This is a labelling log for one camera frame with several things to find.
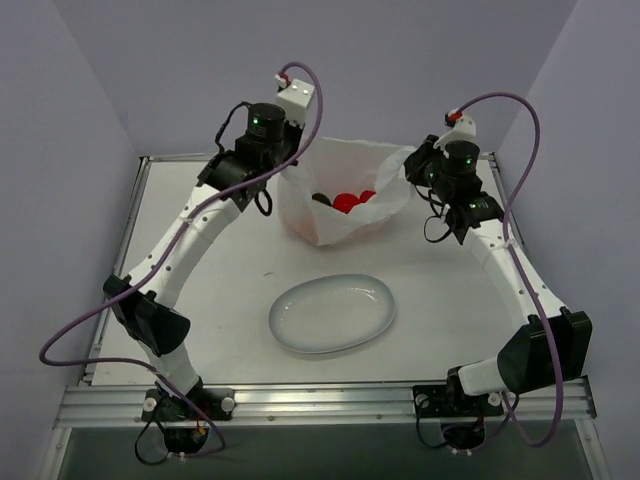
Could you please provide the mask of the white plastic bag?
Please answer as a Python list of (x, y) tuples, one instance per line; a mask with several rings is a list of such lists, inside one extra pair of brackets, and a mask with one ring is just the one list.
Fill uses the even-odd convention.
[(415, 149), (320, 138), (280, 175), (277, 212), (284, 227), (313, 246), (370, 231), (406, 207), (413, 188), (404, 163)]

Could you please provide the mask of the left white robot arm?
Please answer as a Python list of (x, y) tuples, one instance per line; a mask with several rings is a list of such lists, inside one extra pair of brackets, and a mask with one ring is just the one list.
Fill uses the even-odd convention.
[(249, 105), (245, 133), (220, 149), (197, 176), (176, 220), (128, 274), (110, 276), (103, 290), (118, 322), (147, 355), (165, 405), (179, 419), (202, 405), (200, 376), (185, 339), (189, 320), (176, 312), (191, 273), (223, 230), (263, 192), (268, 180), (296, 163), (308, 110), (275, 103)]

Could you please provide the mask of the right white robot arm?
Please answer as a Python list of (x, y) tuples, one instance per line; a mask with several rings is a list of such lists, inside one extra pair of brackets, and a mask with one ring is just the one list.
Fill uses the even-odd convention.
[(450, 370), (444, 400), (455, 412), (475, 406), (480, 395), (522, 394), (581, 377), (593, 326), (553, 294), (506, 226), (500, 203), (476, 173), (479, 147), (454, 140), (437, 147), (428, 136), (404, 163), (406, 179), (425, 187), (445, 208), (450, 235), (481, 265), (497, 289), (515, 332), (492, 358)]

